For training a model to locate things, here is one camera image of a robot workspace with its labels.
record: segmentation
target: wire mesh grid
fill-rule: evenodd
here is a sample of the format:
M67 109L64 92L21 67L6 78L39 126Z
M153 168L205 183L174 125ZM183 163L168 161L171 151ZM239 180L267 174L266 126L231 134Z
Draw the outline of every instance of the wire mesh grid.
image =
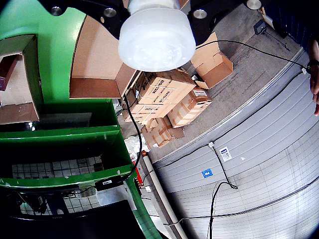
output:
M49 163L25 163L12 165L14 179L58 178L93 173L100 157L56 161Z
M86 198L71 198L64 199L64 203L69 211L69 213L77 213L87 211L92 208L100 207L98 199L95 195ZM28 203L22 203L20 205L21 213L29 215L52 215L50 207L47 205L45 213L35 212Z
M14 179L41 179L58 178L94 172L94 164L101 163L100 157L84 159L73 159L56 161L49 163L14 164L12 165L12 175ZM64 203L69 213L87 211L91 208L100 207L95 195L83 198L65 198ZM29 215L52 215L50 207L47 205L45 213L35 212L28 203L22 203L21 213Z

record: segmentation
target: cardboard box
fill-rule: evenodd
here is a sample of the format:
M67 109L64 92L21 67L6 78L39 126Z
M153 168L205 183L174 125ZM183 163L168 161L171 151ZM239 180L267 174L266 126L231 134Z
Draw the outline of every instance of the cardboard box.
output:
M0 91L0 124L38 121L43 105L35 35L0 41L0 58L19 55L5 91Z
M6 56L0 59L0 91L5 91L17 62L18 55Z
M149 116L148 119L163 118L195 86L196 84L190 76L179 69L147 73L140 76L134 88L129 91L127 98L129 104L132 105L131 111L133 113L137 113L144 105L148 107L154 105L157 107L157 114Z
M195 87L190 76L179 69L141 74L134 90L139 104L177 104L181 92Z
M127 110L123 110L122 115L124 118L124 122L132 122L132 119ZM135 121L143 122L143 121L149 121L150 119L154 119L156 114L155 113L139 113L139 114L132 113L132 116L134 117Z
M215 40L217 40L217 36L216 33L213 32L203 44ZM216 84L234 72L233 63L220 52L217 42L197 49L191 62L202 78L202 81L195 82L204 89L213 88Z
M201 88L194 88L180 103L168 114L168 118L174 128L181 127L192 122L212 102L206 92Z
M155 119L145 120L142 122L148 131L151 131L153 128L158 126L158 122Z
M87 16L77 41L71 99L121 98L138 71L118 55L118 40L95 19Z
M126 95L127 100L130 105L130 110L132 114L151 114L154 113L152 116L154 117L153 119L158 117L158 113L162 111L162 109L165 107L164 105L160 104L139 104L138 101L136 100L136 96L134 94L133 90L130 90L128 94ZM125 102L123 102L123 108L127 109L127 105Z
M155 145L162 147L174 138L184 137L182 128L173 128L168 117L155 119L157 126L151 130L147 130L144 126L142 133L149 148Z

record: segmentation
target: stacked cardboard boxes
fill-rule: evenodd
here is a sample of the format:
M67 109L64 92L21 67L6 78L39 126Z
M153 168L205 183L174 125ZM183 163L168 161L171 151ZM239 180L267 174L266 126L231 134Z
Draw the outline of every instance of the stacked cardboard boxes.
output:
M135 120L142 122L163 118L196 84L190 76L178 69L157 73L142 73L133 89L127 94L130 110ZM132 121L127 110L125 122Z
M167 116L150 120L142 133L149 148L162 147L174 138L184 137L183 129L173 128Z
M196 119L212 101L205 90L196 87L167 116L174 128L185 126Z
M202 45L216 40L216 33L213 32ZM198 48L190 61L202 78L195 82L204 89L213 88L234 72L233 63L220 51L218 42Z

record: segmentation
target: wristwatch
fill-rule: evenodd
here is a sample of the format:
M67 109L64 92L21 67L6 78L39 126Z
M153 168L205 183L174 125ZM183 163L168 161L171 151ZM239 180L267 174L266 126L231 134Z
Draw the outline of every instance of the wristwatch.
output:
M310 62L307 64L307 69L306 71L311 74L311 66L312 65L318 65L319 66L319 61L315 60L315 59L312 59L310 60Z

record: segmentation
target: person's hand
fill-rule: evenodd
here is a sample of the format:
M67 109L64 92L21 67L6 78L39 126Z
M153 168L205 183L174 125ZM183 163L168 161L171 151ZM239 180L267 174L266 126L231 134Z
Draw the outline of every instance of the person's hand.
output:
M314 95L313 102L317 103L315 116L319 115L319 66L311 66L310 91Z

